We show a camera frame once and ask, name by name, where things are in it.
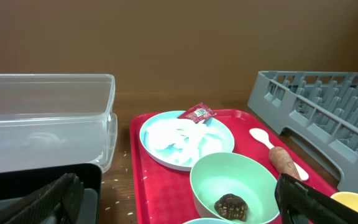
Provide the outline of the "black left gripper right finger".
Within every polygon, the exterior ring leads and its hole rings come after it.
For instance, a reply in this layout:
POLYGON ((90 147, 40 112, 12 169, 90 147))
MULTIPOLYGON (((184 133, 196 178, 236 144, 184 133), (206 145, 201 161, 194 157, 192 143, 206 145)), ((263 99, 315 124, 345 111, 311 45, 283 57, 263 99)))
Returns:
POLYGON ((283 224, 358 224, 357 211, 288 174, 280 174, 275 199, 283 224))

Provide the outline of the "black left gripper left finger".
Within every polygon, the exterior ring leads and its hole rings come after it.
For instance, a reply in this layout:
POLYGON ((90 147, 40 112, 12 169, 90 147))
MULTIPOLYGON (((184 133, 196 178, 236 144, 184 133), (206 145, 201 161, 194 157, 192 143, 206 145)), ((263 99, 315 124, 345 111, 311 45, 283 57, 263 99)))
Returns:
POLYGON ((43 186, 0 210, 0 224, 77 222, 85 187, 74 173, 43 186))

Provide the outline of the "orange carrot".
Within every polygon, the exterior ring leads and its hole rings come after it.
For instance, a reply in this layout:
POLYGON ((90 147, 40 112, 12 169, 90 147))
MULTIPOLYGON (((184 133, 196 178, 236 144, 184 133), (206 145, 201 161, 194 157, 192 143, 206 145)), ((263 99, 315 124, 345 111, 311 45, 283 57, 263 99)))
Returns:
POLYGON ((293 159, 284 148, 273 147, 268 153, 268 159, 279 174, 286 173, 298 180, 301 180, 293 159))

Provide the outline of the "green bowl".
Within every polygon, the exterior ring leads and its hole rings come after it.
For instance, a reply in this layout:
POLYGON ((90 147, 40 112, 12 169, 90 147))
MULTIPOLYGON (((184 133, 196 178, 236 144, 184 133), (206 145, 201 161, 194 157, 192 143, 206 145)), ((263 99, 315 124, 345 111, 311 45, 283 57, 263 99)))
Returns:
POLYGON ((202 157, 190 171, 190 185, 198 215, 225 220, 214 204, 233 194, 248 206, 244 223, 273 223, 280 212, 275 200, 277 179, 257 161, 236 153, 202 157))

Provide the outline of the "brown mushroom piece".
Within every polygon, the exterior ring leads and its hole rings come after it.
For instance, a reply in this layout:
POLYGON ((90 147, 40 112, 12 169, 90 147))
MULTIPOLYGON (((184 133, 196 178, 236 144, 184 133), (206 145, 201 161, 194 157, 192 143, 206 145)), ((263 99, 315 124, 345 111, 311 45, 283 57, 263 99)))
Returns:
POLYGON ((244 222, 247 219, 249 207, 239 196, 226 194, 215 202, 214 209, 220 217, 227 220, 240 220, 244 222))

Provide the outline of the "light blue bowl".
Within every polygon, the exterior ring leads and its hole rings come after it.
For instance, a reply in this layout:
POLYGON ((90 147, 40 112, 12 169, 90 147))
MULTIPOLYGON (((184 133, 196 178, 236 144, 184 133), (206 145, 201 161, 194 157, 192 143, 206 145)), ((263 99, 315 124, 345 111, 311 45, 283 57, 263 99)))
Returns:
POLYGON ((189 220, 184 224, 232 224, 232 222, 218 218, 197 218, 189 220))

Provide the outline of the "light blue plate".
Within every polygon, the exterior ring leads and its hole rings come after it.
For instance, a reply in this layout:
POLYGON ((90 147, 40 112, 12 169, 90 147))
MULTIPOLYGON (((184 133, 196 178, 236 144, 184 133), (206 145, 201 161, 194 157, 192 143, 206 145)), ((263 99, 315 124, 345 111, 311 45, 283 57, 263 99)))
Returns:
POLYGON ((181 114, 159 113, 141 125, 139 140, 153 160, 171 169, 189 171, 204 156, 234 150, 234 136, 216 117, 195 123, 180 119, 181 114))

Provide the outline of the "red ketchup packet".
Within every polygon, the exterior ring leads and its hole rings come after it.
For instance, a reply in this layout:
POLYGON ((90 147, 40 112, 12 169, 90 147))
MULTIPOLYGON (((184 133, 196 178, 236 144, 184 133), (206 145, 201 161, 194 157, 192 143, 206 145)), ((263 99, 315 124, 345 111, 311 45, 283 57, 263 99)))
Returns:
POLYGON ((204 103, 199 103, 179 115, 178 119, 189 119, 194 123, 216 116, 216 112, 204 103))

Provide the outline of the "white napkin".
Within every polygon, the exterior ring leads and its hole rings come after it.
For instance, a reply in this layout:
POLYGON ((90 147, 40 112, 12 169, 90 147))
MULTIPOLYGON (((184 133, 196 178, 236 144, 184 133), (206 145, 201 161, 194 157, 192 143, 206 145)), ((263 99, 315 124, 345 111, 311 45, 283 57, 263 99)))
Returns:
POLYGON ((145 129, 145 148, 168 164, 191 167, 204 156, 230 149, 220 128, 204 121, 159 119, 145 129))

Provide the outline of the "black waste tray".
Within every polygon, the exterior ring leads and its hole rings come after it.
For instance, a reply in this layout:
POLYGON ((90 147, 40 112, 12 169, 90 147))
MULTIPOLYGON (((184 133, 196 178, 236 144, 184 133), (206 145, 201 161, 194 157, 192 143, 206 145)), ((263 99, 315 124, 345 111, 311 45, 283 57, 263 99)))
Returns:
POLYGON ((94 164, 75 164, 0 173, 0 210, 68 173, 76 174, 85 187, 80 214, 74 224, 97 223, 102 172, 94 164))

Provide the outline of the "grey dishwasher rack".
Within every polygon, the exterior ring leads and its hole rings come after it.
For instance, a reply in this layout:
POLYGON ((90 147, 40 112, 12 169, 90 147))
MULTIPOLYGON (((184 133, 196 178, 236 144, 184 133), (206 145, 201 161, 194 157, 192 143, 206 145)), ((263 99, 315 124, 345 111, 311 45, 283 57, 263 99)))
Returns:
POLYGON ((247 105, 358 193, 358 72, 260 71, 247 105))

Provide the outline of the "white plastic spoon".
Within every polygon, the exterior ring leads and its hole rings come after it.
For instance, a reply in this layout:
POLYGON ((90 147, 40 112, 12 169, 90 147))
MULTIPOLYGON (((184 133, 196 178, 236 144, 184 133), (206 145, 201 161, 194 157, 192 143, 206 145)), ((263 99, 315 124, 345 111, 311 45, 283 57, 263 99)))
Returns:
MULTIPOLYGON (((252 128, 249 130, 250 135, 257 141, 264 144, 267 148, 272 149, 274 148, 274 145, 270 142, 269 134, 260 128, 252 128)), ((308 173, 300 167, 296 162, 294 162, 294 165, 298 171, 298 174, 300 175, 300 178, 302 181, 306 181, 309 179, 308 173)))

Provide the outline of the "clear plastic bin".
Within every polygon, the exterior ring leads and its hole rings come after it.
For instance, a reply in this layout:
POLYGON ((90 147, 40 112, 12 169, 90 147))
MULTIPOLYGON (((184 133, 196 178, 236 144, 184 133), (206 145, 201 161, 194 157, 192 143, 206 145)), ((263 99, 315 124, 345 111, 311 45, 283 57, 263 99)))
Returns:
POLYGON ((0 74, 0 172, 92 163, 117 141, 110 74, 0 74))

